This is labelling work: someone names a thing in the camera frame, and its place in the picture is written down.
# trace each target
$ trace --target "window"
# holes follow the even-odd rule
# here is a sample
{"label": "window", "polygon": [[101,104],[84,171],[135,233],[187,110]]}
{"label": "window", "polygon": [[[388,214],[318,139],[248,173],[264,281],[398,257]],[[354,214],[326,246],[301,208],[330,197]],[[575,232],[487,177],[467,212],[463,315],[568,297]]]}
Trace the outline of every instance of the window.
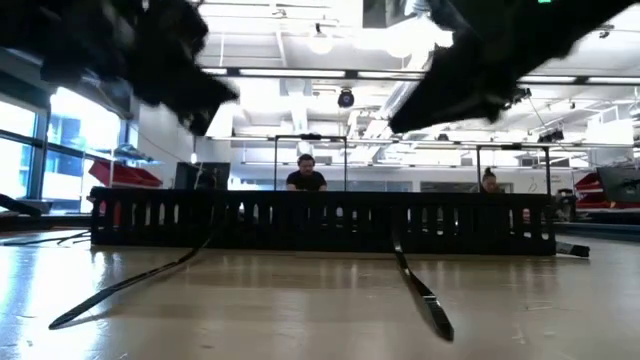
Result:
{"label": "window", "polygon": [[[242,179],[240,184],[231,186],[230,190],[260,190],[270,191],[273,190],[273,180],[267,179]],[[276,182],[277,190],[286,190],[287,184],[285,180],[278,180]]]}
{"label": "window", "polygon": [[34,112],[0,101],[0,129],[32,137],[35,128]]}
{"label": "window", "polygon": [[[513,184],[511,183],[500,183],[498,186],[507,194],[513,192]],[[478,191],[478,183],[420,182],[420,192],[474,193]]]}
{"label": "window", "polygon": [[344,191],[344,181],[327,180],[328,191]]}
{"label": "window", "polygon": [[0,193],[13,198],[27,196],[33,148],[10,140],[0,139]]}
{"label": "window", "polygon": [[[544,158],[534,158],[534,157],[521,157],[520,158],[520,166],[536,166],[536,165],[544,165]],[[571,167],[570,159],[568,157],[557,157],[551,156],[549,157],[550,167]]]}
{"label": "window", "polygon": [[53,213],[91,211],[86,199],[94,186],[100,183],[89,174],[92,160],[47,151],[42,198],[53,202]]}
{"label": "window", "polygon": [[51,96],[50,143],[78,150],[118,146],[120,119],[102,106],[65,88]]}
{"label": "window", "polygon": [[413,192],[411,181],[387,181],[387,192]]}

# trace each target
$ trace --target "black t-shirt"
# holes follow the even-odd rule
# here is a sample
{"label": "black t-shirt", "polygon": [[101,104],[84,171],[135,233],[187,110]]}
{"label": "black t-shirt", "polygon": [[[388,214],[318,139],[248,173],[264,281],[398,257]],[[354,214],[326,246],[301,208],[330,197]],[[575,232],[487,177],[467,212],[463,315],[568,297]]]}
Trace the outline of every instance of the black t-shirt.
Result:
{"label": "black t-shirt", "polygon": [[483,194],[504,194],[504,189],[498,189],[498,191],[494,192],[494,193],[490,193],[487,191],[487,189],[484,188],[484,186],[480,185],[480,189],[478,190],[478,187],[474,187],[473,189],[471,189],[471,192],[480,192]]}
{"label": "black t-shirt", "polygon": [[300,174],[300,171],[294,171],[287,177],[287,185],[289,184],[295,185],[298,190],[318,191],[321,186],[327,185],[327,181],[317,171],[308,176]]}

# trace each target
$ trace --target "black fence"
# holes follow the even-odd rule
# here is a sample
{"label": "black fence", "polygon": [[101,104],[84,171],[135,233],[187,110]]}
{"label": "black fence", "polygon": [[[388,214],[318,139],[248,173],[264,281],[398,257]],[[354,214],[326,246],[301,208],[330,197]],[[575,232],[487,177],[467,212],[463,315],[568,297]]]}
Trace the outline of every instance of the black fence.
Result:
{"label": "black fence", "polygon": [[393,250],[393,228],[407,253],[556,253],[545,195],[94,188],[91,196],[96,245],[195,247],[217,229],[215,248],[375,253]]}

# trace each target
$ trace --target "black cable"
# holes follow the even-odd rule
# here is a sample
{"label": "black cable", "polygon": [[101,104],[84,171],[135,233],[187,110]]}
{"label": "black cable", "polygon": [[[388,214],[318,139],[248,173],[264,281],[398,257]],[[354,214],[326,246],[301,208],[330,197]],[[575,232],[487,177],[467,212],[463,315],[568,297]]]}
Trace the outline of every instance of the black cable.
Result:
{"label": "black cable", "polygon": [[411,271],[407,258],[402,251],[402,243],[400,241],[400,235],[395,224],[392,224],[391,239],[393,242],[394,253],[396,260],[398,261],[398,267],[402,272],[403,277],[413,290],[422,298],[422,301],[427,310],[431,314],[431,318],[436,326],[438,335],[447,341],[453,341],[453,326],[447,317],[442,305],[438,301],[436,295]]}
{"label": "black cable", "polygon": [[75,234],[75,235],[71,235],[71,236],[56,237],[56,238],[42,239],[42,240],[33,240],[33,241],[7,241],[5,243],[2,243],[1,245],[2,246],[26,246],[26,245],[43,244],[43,243],[53,242],[53,241],[57,241],[58,245],[60,245],[60,244],[62,244],[63,242],[65,242],[67,240],[76,239],[76,238],[79,238],[79,237],[86,236],[90,232],[91,231],[84,231],[84,232],[81,232],[79,234]]}
{"label": "black cable", "polygon": [[184,256],[182,256],[181,258],[179,258],[178,260],[172,261],[168,264],[165,264],[163,266],[157,267],[155,269],[149,270],[147,272],[144,272],[142,274],[138,274],[136,276],[133,276],[129,279],[123,280],[117,284],[113,284],[107,288],[104,288],[100,291],[98,291],[95,295],[91,296],[90,298],[88,298],[87,300],[81,302],[80,304],[78,304],[77,306],[75,306],[74,308],[72,308],[71,310],[67,311],[66,313],[60,315],[58,318],[56,318],[50,325],[49,325],[49,330],[56,330],[59,329],[61,326],[63,326],[64,324],[72,321],[73,319],[77,318],[78,316],[82,315],[83,313],[89,311],[89,309],[91,309],[92,307],[96,306],[97,304],[99,304],[100,302],[104,301],[105,299],[107,299],[108,297],[110,297],[111,295],[117,293],[120,290],[124,290],[128,287],[131,287],[133,285],[135,285],[136,283],[139,283],[143,280],[147,280],[155,275],[160,274],[161,272],[165,272],[167,270],[170,270],[174,267],[177,267],[179,265],[182,265],[184,263],[186,263],[187,261],[191,260],[192,258],[194,258],[199,252],[200,250],[202,250],[202,248],[204,248],[205,246],[207,246],[207,244],[209,244],[209,242],[211,241],[211,239],[214,237],[214,234],[211,233],[211,235],[209,235],[205,241],[198,247],[195,247],[193,249],[191,249],[191,251],[189,251],[187,254],[185,254]]}

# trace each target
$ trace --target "security camera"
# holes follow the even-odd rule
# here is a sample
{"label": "security camera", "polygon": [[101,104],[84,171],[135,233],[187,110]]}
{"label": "security camera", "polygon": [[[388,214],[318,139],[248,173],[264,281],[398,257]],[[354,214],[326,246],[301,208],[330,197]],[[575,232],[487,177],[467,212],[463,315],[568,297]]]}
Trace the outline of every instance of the security camera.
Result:
{"label": "security camera", "polygon": [[343,88],[338,96],[338,106],[341,108],[350,108],[355,103],[356,98],[353,96],[351,89]]}

